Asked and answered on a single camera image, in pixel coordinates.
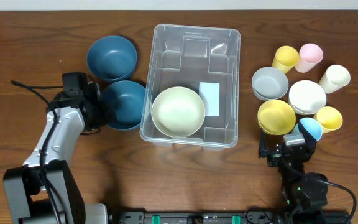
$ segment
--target white bowl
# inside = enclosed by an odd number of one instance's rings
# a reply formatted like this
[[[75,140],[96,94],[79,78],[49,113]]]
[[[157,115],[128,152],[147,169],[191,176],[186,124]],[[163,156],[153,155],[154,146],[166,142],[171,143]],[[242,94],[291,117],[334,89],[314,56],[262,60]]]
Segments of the white bowl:
[[[288,100],[295,109],[304,114],[315,114],[327,103],[323,88],[309,80],[298,81],[292,85]]]
[[[185,87],[172,87],[161,92],[152,105],[154,125],[170,137],[194,134],[205,119],[205,105],[201,97]]]
[[[298,108],[296,108],[294,105],[292,105],[291,100],[288,98],[288,104],[292,107],[292,109],[294,110],[295,113],[299,114],[299,115],[311,115],[308,113],[304,113],[300,110],[298,110]]]

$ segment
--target wall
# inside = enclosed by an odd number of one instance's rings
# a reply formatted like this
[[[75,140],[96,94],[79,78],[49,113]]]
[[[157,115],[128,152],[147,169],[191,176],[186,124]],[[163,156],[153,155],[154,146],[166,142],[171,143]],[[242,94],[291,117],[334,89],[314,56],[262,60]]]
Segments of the wall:
[[[0,10],[358,9],[358,0],[0,0]]]

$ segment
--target pink cup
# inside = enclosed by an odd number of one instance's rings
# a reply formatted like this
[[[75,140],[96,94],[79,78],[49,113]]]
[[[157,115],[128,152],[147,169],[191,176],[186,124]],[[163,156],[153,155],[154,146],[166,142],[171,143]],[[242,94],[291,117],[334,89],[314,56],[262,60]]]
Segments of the pink cup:
[[[299,51],[299,62],[295,65],[298,72],[305,73],[311,70],[323,59],[323,50],[316,44],[305,44]]]

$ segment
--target blue bowl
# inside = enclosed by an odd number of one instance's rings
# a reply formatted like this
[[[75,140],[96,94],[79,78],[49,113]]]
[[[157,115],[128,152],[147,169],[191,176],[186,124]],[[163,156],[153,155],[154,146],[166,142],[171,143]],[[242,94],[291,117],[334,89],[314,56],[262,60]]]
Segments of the blue bowl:
[[[98,78],[116,82],[130,78],[135,72],[135,46],[119,36],[103,37],[89,48],[86,64]]]
[[[109,85],[100,100],[114,115],[115,121],[108,126],[117,130],[133,130],[142,119],[145,88],[133,81],[119,81]]]
[[[319,141],[321,139],[321,137],[323,136],[323,128],[317,120],[313,118],[302,118],[299,120],[299,122],[302,123],[306,131],[309,132],[316,139],[316,141]],[[296,124],[291,133],[299,132],[300,130],[298,124]]]

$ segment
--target black base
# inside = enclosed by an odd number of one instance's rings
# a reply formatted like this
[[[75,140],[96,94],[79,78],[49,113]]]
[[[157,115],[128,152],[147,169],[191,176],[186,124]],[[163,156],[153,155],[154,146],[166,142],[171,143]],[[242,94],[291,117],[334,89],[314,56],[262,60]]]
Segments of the black base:
[[[322,217],[303,214],[294,224],[345,224],[347,212],[324,212]],[[287,224],[272,210],[245,213],[143,213],[124,212],[118,224]]]
[[[84,224],[84,201],[67,162],[51,161],[44,167],[47,170],[47,178],[50,181],[53,197],[56,199],[62,224]],[[4,188],[13,224],[56,223],[48,200],[31,199],[31,195],[37,195],[42,186],[39,172],[39,167],[27,166],[6,171]]]

